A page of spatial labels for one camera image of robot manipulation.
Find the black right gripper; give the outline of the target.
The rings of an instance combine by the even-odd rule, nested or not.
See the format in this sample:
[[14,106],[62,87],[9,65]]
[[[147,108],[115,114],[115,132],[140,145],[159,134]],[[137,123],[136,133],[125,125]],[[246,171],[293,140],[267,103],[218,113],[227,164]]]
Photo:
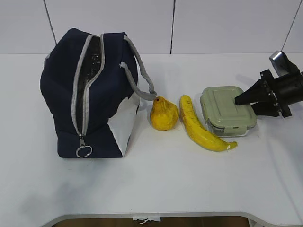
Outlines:
[[257,116],[286,118],[292,116],[289,105],[303,100],[301,72],[274,78],[270,70],[261,72],[259,79],[247,91],[235,97],[236,105],[254,103],[251,107]]

